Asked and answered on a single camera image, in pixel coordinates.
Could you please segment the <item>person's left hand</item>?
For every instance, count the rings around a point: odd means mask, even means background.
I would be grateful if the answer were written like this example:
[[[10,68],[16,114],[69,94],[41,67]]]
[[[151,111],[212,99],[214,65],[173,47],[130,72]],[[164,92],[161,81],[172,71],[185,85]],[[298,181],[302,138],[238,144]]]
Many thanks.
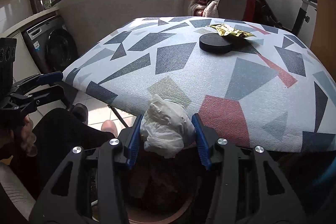
[[[26,152],[30,157],[37,155],[37,147],[35,142],[37,140],[36,135],[33,133],[33,121],[27,115],[24,118],[24,126],[21,129],[21,148]]]

